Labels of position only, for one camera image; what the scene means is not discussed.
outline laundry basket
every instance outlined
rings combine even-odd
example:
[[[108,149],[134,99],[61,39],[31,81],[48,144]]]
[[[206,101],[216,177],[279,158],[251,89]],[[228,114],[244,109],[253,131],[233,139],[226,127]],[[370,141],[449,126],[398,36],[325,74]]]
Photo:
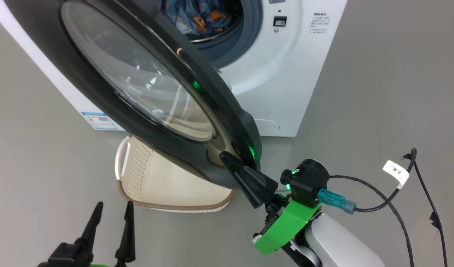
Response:
[[[115,176],[127,201],[161,211],[220,211],[234,194],[175,165],[133,136],[118,147]]]

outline white basket handle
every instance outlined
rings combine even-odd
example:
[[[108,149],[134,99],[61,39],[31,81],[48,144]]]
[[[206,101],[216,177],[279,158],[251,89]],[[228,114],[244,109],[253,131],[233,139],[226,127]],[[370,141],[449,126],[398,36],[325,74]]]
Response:
[[[131,138],[130,136],[125,137],[125,139],[123,139],[123,141],[118,146],[118,150],[116,151],[116,155],[115,155],[115,177],[116,177],[117,180],[121,180],[121,176],[125,172],[126,163],[127,163],[127,160],[128,160],[127,154],[130,151],[130,142],[129,142],[130,138]],[[128,147],[127,147],[126,152],[125,152],[125,156],[124,156],[125,160],[123,161],[122,171],[120,172],[120,159],[122,157],[123,148],[126,145],[128,145]]]

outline teal connector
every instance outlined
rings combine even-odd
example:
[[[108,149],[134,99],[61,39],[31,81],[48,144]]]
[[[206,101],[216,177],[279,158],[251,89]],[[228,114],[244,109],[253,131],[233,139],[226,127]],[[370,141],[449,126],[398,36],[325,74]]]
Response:
[[[353,201],[346,200],[343,196],[331,192],[327,189],[321,188],[317,194],[317,199],[320,203],[324,203],[329,206],[334,206],[340,208],[349,214],[354,214],[354,208],[357,206],[357,203]]]

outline gray floor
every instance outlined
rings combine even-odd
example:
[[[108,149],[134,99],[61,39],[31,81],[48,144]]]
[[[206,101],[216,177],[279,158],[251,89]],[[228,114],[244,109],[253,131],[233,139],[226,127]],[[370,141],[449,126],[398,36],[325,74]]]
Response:
[[[115,264],[125,201],[113,175],[122,132],[93,130],[0,26],[0,266],[36,266],[74,241],[97,201],[105,211],[95,262]],[[295,139],[264,138],[264,172],[279,177],[313,157],[333,174],[361,177],[390,194],[381,171],[417,147],[454,266],[454,0],[349,0]],[[330,189],[370,207],[368,188]],[[415,173],[394,200],[410,232],[416,266],[442,266],[431,208]],[[349,216],[327,209],[383,259],[408,266],[405,239],[388,208]],[[250,242],[264,212],[243,196],[215,214],[136,208],[137,260],[129,266],[293,266]]]

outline cable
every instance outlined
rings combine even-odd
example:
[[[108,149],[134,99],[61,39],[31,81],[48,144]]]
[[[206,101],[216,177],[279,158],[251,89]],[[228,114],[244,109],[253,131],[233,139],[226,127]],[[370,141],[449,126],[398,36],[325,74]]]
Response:
[[[332,176],[329,176],[329,178],[344,178],[344,179],[349,179],[349,180],[352,180],[352,181],[357,181],[357,182],[359,182],[361,184],[364,184],[364,185],[368,186],[368,188],[370,188],[373,191],[375,191],[375,193],[377,193],[384,201],[387,201],[387,197],[382,192],[380,192],[375,186],[367,183],[366,181],[364,181],[362,179],[355,178],[355,177],[352,177],[352,176],[345,176],[345,175],[332,175]],[[406,239],[406,247],[408,249],[408,256],[410,257],[410,266],[411,267],[415,267],[415,263],[413,262],[413,252],[411,251],[410,237],[408,236],[408,231],[406,230],[405,223],[403,222],[403,219],[401,218],[400,214],[396,210],[395,206],[393,206],[393,204],[388,202],[386,205],[388,205],[390,207],[390,209],[393,212],[393,214],[397,217],[401,228],[403,229],[403,233],[405,234],[405,239]]]
[[[425,191],[426,197],[428,198],[428,201],[430,202],[430,205],[433,208],[433,212],[434,212],[434,215],[435,215],[435,218],[436,218],[437,229],[438,229],[439,234],[441,236],[441,246],[443,248],[444,267],[447,267],[446,245],[444,244],[443,226],[441,225],[441,220],[439,219],[439,216],[437,214],[437,211],[436,211],[436,208],[434,206],[434,203],[431,200],[430,193],[428,193],[428,189],[426,189],[425,182],[423,181],[423,178],[421,177],[420,171],[418,170],[418,165],[416,165],[416,162],[413,165],[415,166],[416,174],[418,175],[418,179],[420,180],[421,186],[423,187],[423,190]]]
[[[408,165],[408,168],[407,168],[407,172],[409,173],[411,171],[411,169],[413,168],[413,164],[415,164],[415,161],[416,161],[416,149],[412,148],[410,154],[406,154],[405,156],[403,156],[403,159],[408,155],[410,156],[410,165]],[[385,199],[384,203],[381,203],[380,205],[378,205],[374,208],[354,208],[354,211],[358,211],[358,212],[378,211],[378,210],[382,209],[383,207],[385,207],[386,205],[388,205],[388,203],[390,203],[392,201],[392,199],[395,198],[395,196],[398,194],[399,191],[400,191],[400,189],[396,188],[395,191],[393,191],[393,193],[390,195],[390,197],[388,197],[388,199]]]

